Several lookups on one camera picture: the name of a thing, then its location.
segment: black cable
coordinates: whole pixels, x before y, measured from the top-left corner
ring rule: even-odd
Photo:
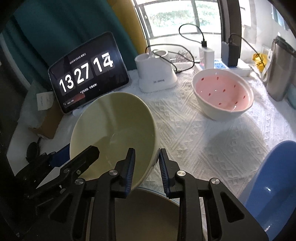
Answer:
[[[182,35],[181,32],[180,32],[180,29],[181,29],[181,27],[183,27],[184,25],[193,25],[193,26],[197,27],[197,28],[200,30],[200,32],[202,33],[202,41],[199,42],[199,41],[197,41],[197,40],[189,39],[189,38],[185,37],[184,35]],[[201,31],[201,29],[200,29],[199,26],[197,26],[197,25],[195,25],[195,24],[193,24],[193,23],[185,23],[185,24],[182,24],[182,25],[179,27],[179,34],[180,34],[183,38],[185,38],[185,39],[187,39],[187,40],[190,40],[190,41],[193,41],[193,42],[200,43],[200,44],[202,45],[202,47],[207,47],[207,42],[205,41],[205,37],[204,37],[204,35],[203,35],[203,32]]]
[[[176,72],[175,72],[176,74],[181,73],[181,72],[186,71],[186,70],[189,70],[189,69],[192,69],[192,68],[194,67],[194,65],[195,65],[195,63],[194,63],[194,56],[192,55],[192,53],[190,53],[190,51],[189,51],[187,48],[185,48],[184,46],[179,45],[179,44],[152,44],[152,45],[148,45],[148,46],[145,48],[145,53],[147,53],[147,49],[148,49],[149,47],[152,47],[152,46],[159,46],[159,45],[178,46],[178,47],[181,47],[181,48],[185,49],[185,50],[191,55],[191,57],[192,57],[192,66],[189,67],[189,68],[187,68],[187,69],[179,70],[179,71],[178,71],[177,67],[176,67],[172,62],[170,62],[169,60],[165,59],[164,57],[158,55],[157,53],[154,53],[154,54],[156,54],[157,56],[159,56],[160,58],[162,58],[162,59],[164,59],[165,61],[167,61],[167,62],[169,62],[170,64],[172,64],[172,65],[176,68]]]
[[[248,41],[247,40],[245,40],[242,36],[240,36],[240,35],[238,35],[238,34],[236,34],[236,33],[232,33],[232,34],[230,34],[229,35],[229,39],[228,39],[228,42],[229,43],[232,43],[232,38],[231,38],[231,36],[232,35],[235,35],[235,36],[238,36],[238,37],[240,37],[242,40],[244,40],[254,51],[255,51],[255,53],[257,54],[257,56],[259,56],[259,58],[261,59],[261,64],[263,64],[263,67],[265,68],[265,64],[263,63],[263,58],[258,54],[258,52],[248,43]]]
[[[153,46],[153,45],[148,45],[148,46],[146,47],[146,49],[145,49],[145,53],[146,53],[146,51],[147,51],[147,48],[149,48],[149,47],[151,47],[151,46]],[[153,53],[153,54],[156,54],[158,57],[160,57],[160,58],[164,59],[165,61],[169,62],[171,65],[173,65],[173,66],[175,67],[175,69],[176,69],[175,73],[178,72],[178,68],[177,68],[176,65],[174,65],[171,61],[167,60],[166,58],[162,57],[161,55],[155,53],[154,51],[157,51],[157,50],[152,50],[152,53]]]

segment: pink bowl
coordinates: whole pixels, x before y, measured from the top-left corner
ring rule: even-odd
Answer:
[[[192,88],[204,113],[217,121],[240,116],[254,100],[248,83],[228,70],[200,71],[192,79]]]

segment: yellow bag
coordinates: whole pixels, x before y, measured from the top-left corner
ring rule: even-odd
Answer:
[[[260,53],[260,54],[255,53],[255,54],[253,54],[252,60],[255,61],[257,68],[262,73],[262,71],[264,69],[264,65],[267,64],[267,55],[263,54],[263,53]]]
[[[138,54],[144,53],[146,39],[131,0],[107,0],[114,13],[131,38]]]

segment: digital clock display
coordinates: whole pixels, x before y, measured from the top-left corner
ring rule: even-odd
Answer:
[[[53,64],[48,74],[64,113],[129,82],[112,33],[79,46]]]

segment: table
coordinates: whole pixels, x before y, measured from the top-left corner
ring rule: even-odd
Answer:
[[[181,73],[174,88],[142,93],[133,70],[129,72],[131,84],[120,91],[135,94],[148,105],[158,127],[160,147],[166,148],[169,158],[182,170],[203,180],[217,177],[238,197],[275,145],[296,141],[296,110],[287,100],[274,101],[252,72],[245,79],[254,92],[253,106],[237,119],[211,120],[202,113],[191,89],[196,72]],[[54,139],[41,142],[41,153],[58,151],[70,142],[82,111],[63,117]],[[58,169],[53,170],[47,180],[58,173]],[[163,193],[158,164],[141,186]],[[205,230],[204,210],[202,216]]]

